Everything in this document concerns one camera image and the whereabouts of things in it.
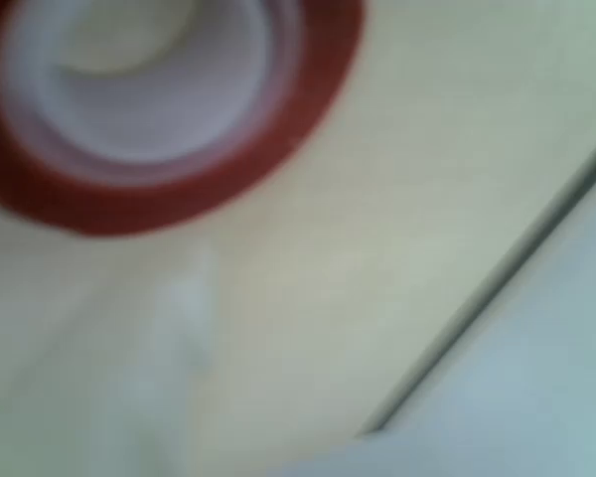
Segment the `beige surface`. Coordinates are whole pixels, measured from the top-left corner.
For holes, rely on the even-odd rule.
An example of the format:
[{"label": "beige surface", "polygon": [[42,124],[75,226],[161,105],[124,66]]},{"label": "beige surface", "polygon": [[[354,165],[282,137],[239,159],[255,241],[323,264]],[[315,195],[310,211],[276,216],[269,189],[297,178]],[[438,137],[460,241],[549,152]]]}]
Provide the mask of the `beige surface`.
[{"label": "beige surface", "polygon": [[58,63],[111,74],[151,62],[192,24],[199,0],[89,0],[70,25]]},{"label": "beige surface", "polygon": [[596,0],[374,0],[348,87],[203,224],[222,263],[197,475],[343,443],[596,148]]}]

